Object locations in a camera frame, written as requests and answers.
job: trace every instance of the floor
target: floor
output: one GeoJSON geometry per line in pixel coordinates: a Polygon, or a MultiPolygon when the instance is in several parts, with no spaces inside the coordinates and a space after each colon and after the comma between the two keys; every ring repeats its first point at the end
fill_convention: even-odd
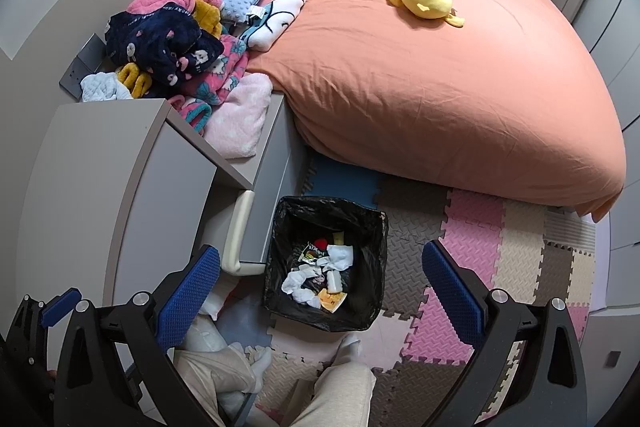
{"type": "MultiPolygon", "coordinates": [[[[420,265],[422,245],[440,238],[460,266],[516,300],[567,306],[584,331],[594,271],[594,226],[556,208],[414,182],[316,154],[305,195],[334,196],[385,212],[388,257],[382,311],[362,340],[362,360],[377,376],[372,427],[419,427],[446,396],[473,353],[458,339],[420,265]]],[[[343,333],[326,333],[260,306],[262,281],[243,278],[217,322],[227,341],[270,345],[275,363],[258,407],[281,420],[298,380],[315,380],[343,333]]],[[[500,407],[520,355],[513,344],[481,418],[500,407]]]]}

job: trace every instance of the black garbage bag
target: black garbage bag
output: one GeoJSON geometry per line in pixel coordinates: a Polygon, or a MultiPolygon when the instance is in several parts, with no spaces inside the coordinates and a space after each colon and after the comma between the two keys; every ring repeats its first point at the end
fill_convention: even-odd
{"type": "Polygon", "coordinates": [[[264,307],[319,330],[367,330],[382,306],[387,230],[384,212],[353,201],[314,196],[282,198],[273,217],[264,307]],[[320,237],[331,238],[334,232],[344,232],[345,245],[353,246],[353,266],[341,274],[347,298],[331,313],[298,304],[280,287],[291,268],[300,265],[301,245],[320,237]]]}

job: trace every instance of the beige foam tile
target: beige foam tile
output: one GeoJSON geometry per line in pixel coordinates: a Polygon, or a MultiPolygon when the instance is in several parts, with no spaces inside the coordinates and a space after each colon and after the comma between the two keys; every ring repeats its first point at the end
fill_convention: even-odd
{"type": "Polygon", "coordinates": [[[594,254],[574,250],[567,304],[589,305],[595,267],[596,257],[594,254]]]}
{"type": "Polygon", "coordinates": [[[502,244],[498,247],[500,257],[493,286],[507,290],[516,302],[533,304],[545,246],[542,232],[503,229],[500,235],[502,244]]]}
{"type": "Polygon", "coordinates": [[[320,371],[322,364],[319,362],[305,362],[300,357],[274,351],[271,365],[264,372],[264,384],[255,399],[256,405],[283,412],[298,380],[316,381],[320,371]]]}
{"type": "MultiPolygon", "coordinates": [[[[385,317],[380,312],[368,330],[354,331],[361,340],[361,362],[386,370],[401,360],[400,351],[411,331],[411,321],[400,320],[398,316],[385,317]]],[[[274,349],[316,362],[329,362],[346,334],[317,330],[284,317],[277,317],[268,333],[274,349]]]]}
{"type": "Polygon", "coordinates": [[[543,204],[504,200],[504,228],[542,235],[545,211],[543,204]]]}
{"type": "Polygon", "coordinates": [[[507,378],[504,380],[504,383],[502,384],[500,390],[495,395],[494,402],[489,406],[488,412],[482,413],[476,420],[476,423],[498,414],[498,411],[500,410],[500,407],[502,406],[502,403],[507,396],[507,391],[509,390],[511,383],[513,382],[513,377],[518,370],[518,363],[520,361],[518,356],[520,354],[522,344],[522,342],[516,342],[511,346],[509,356],[507,357],[507,378]]]}

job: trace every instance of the pile of clothes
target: pile of clothes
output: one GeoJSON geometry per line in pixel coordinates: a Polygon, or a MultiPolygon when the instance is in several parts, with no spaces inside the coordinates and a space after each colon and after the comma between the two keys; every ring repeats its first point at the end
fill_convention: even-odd
{"type": "Polygon", "coordinates": [[[248,51],[268,51],[305,2],[133,0],[105,29],[116,71],[87,76],[82,100],[165,98],[223,157],[255,155],[271,81],[245,75],[248,51]]]}

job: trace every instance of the orange bed sheet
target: orange bed sheet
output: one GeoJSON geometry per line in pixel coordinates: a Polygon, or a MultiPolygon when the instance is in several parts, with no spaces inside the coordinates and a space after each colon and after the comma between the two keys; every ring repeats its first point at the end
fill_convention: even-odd
{"type": "Polygon", "coordinates": [[[463,28],[387,0],[308,0],[249,71],[342,162],[603,215],[625,150],[603,79],[550,0],[454,0],[463,28]]]}

